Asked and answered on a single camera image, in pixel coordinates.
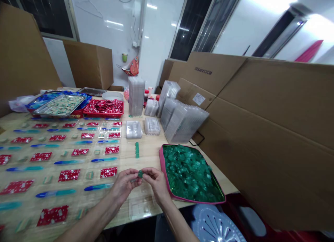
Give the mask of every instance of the plastic bag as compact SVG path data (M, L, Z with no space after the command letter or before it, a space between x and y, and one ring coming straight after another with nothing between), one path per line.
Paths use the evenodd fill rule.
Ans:
M17 97L16 100L8 101L9 107L14 112L28 112L27 108L25 107L26 104L30 103L35 99L35 96L21 96Z
M124 90L124 98L125 98L127 101L129 101L129 88L128 88L128 87L125 88L125 90Z

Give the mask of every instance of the finger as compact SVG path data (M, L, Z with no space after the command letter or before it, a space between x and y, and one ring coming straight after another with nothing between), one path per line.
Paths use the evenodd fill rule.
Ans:
M154 179L152 179L149 175L143 174L143 179L145 179L145 181L151 186L154 185Z
M140 186L142 184L142 179L136 179L136 181L134 182L131 182L131 185L132 185L132 189Z
M142 169L143 173L146 174L151 174L153 175L155 178L158 177L161 173L161 171L159 171L158 169L154 168L154 167L146 167Z
M139 171L136 170L136 169L129 168L129 169L126 169L124 171L121 171L119 174L122 175L122 176L125 176L125 175L134 174L134 173L138 173L138 172Z
M129 175L124 176L124 178L122 180L124 180L125 182L129 182L133 179L136 179L137 177L138 177L138 173L129 174Z

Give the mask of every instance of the white wall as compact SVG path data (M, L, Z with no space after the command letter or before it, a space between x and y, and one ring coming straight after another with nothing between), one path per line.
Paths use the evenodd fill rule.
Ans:
M314 14L276 55L275 59L295 61L317 40L324 41L311 63L321 63L321 57L334 46L334 24L323 16Z
M62 85L65 87L76 87L63 42L45 37L43 39Z
M156 88L159 83L176 31L172 24L177 25L183 3L184 0L147 0L139 58L139 75L146 80L146 88Z
M250 56L296 0L240 0L213 53Z
M113 85L126 87L128 76L117 65L128 68L132 59L138 55L138 48L132 47L132 42L135 40L134 30L138 40L143 0L132 0L129 3L122 3L119 0L90 1L92 4L88 0L72 0L80 41L112 49ZM128 54L126 63L122 61L122 53Z

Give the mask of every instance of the metal tray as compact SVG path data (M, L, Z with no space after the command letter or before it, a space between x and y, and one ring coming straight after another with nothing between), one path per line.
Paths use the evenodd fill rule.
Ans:
M76 105L74 105L73 107L71 107L71 109L68 110L68 114L46 114L45 112L49 109L52 108L52 106L48 106L48 104L50 104L53 101L59 100L59 99L63 99L63 98L80 98L81 100L79 101L79 103L77 103ZM46 103L45 105L41 106L40 108L36 109L33 114L39 114L41 116L56 116L56 117L66 117L71 115L71 113L85 100L85 97L83 96L74 96L74 95L60 95L57 98L54 98L53 100L49 101L48 103Z
M84 87L84 88L81 88L78 92L86 93L92 96L102 97L102 94L104 94L106 91L107 90Z

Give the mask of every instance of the green gummy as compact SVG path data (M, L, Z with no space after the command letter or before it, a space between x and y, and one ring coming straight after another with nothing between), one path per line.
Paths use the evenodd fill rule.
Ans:
M197 149L182 145L162 148L169 187L174 195L209 203L225 200L212 168Z
M141 170L139 170L139 172L138 172L138 177L140 177L140 178L143 178L143 172L141 171Z

